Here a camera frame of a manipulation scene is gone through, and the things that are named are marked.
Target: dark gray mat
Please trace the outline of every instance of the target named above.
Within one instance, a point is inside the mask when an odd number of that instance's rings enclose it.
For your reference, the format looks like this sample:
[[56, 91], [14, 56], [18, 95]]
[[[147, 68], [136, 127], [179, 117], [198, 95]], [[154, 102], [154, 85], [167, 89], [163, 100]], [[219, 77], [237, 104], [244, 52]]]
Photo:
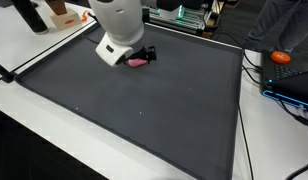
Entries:
[[152, 26], [145, 44], [158, 61], [111, 68], [79, 37], [16, 80], [198, 179], [231, 179], [241, 51]]

